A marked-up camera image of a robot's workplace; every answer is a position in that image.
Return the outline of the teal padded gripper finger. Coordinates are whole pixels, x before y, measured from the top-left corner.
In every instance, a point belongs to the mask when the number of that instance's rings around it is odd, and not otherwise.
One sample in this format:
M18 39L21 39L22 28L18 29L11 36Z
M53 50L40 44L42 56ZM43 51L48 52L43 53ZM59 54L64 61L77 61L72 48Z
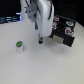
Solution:
M43 43L43 37L40 34L38 34L38 42L39 44Z

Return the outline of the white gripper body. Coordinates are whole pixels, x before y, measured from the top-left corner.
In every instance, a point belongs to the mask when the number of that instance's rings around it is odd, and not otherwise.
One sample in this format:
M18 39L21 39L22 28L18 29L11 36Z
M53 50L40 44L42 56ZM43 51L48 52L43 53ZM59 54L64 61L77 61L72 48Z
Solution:
M36 22L41 36L50 36L52 32L54 6L49 0L37 1Z

